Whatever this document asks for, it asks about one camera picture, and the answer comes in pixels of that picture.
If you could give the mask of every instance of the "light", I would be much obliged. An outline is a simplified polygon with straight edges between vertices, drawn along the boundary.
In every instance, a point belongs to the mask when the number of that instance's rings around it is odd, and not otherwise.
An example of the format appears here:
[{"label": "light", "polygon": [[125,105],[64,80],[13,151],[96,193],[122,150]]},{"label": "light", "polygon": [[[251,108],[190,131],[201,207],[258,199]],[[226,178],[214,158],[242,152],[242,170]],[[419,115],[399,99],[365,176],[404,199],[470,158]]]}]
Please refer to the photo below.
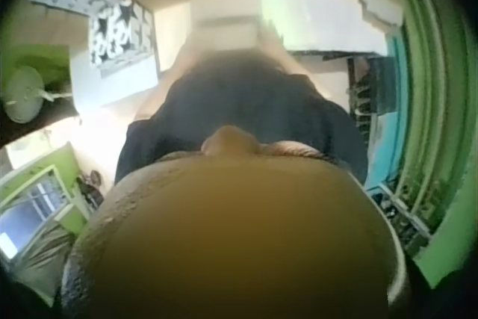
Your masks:
[{"label": "light", "polygon": [[0,234],[0,250],[7,256],[8,259],[12,259],[17,253],[18,249],[13,244],[7,233]]}]

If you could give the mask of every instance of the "window frame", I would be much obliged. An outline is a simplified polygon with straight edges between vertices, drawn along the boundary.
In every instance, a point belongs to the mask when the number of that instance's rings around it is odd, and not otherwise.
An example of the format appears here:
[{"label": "window frame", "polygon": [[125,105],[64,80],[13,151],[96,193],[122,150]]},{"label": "window frame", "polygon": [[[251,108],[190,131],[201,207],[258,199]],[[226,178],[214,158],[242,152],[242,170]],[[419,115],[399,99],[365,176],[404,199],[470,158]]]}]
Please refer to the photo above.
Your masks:
[{"label": "window frame", "polygon": [[[23,183],[21,186],[19,186],[16,190],[14,190],[7,198],[5,198],[1,203],[0,203],[0,216],[1,216],[1,209],[4,208],[5,206],[8,206],[10,202],[15,200],[15,197],[17,197],[21,192],[27,190],[28,188],[32,187],[35,185],[35,182],[38,182],[44,175],[48,174],[49,172],[53,171],[53,173],[56,176],[56,179],[58,183],[60,184],[61,190],[65,193],[66,195],[66,202],[60,206],[56,211],[53,211],[52,214],[49,216],[49,220],[53,220],[55,215],[58,214],[60,211],[62,211],[66,206],[68,206],[70,203],[72,203],[72,197],[69,191],[66,189],[65,184],[63,183],[63,179],[60,176],[60,172],[58,171],[58,168],[52,164],[50,166],[45,167],[43,170],[41,170],[38,173],[35,173],[28,181]],[[43,227],[48,223],[48,219],[43,222],[41,226],[37,228],[37,230],[34,232],[34,234],[31,237],[31,240],[28,242],[27,245],[25,245],[13,258],[8,258],[2,250],[0,250],[0,259],[3,262],[10,263],[12,262],[17,256],[21,256],[23,252],[28,249],[29,244],[37,239],[37,236],[39,232],[43,229]]]}]

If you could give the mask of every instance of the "navy blue shirt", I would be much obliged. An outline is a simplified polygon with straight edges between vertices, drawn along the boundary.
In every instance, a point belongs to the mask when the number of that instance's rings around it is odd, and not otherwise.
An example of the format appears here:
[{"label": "navy blue shirt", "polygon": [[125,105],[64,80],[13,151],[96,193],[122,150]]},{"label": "navy blue shirt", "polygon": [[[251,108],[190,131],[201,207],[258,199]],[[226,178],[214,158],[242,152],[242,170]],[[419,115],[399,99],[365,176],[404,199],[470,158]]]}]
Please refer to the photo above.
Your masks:
[{"label": "navy blue shirt", "polygon": [[251,54],[218,55],[176,81],[149,120],[132,123],[115,182],[176,151],[199,151],[218,128],[234,125],[261,143],[293,140],[346,164],[364,183],[367,149],[347,112],[304,75],[287,75]]}]

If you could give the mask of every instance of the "nose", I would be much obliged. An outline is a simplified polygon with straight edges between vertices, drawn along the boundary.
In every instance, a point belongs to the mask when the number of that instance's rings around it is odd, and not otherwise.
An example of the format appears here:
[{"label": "nose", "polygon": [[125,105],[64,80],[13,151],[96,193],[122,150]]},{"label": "nose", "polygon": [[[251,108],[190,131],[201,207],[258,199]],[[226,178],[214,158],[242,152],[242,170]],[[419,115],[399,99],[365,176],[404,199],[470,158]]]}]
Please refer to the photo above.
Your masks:
[{"label": "nose", "polygon": [[201,151],[209,156],[242,156],[257,154],[260,148],[249,132],[235,126],[223,126],[204,141]]}]

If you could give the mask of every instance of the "person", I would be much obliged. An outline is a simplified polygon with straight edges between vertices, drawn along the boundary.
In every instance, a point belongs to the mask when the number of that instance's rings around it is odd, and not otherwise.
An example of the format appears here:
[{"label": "person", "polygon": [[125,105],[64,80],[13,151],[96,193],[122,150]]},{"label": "person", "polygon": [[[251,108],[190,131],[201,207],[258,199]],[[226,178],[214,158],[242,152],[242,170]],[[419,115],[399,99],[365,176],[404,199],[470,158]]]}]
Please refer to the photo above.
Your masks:
[{"label": "person", "polygon": [[192,34],[129,126],[117,184],[72,250],[65,313],[400,312],[404,255],[360,185],[364,140],[310,78],[273,31],[246,52],[211,53]]}]

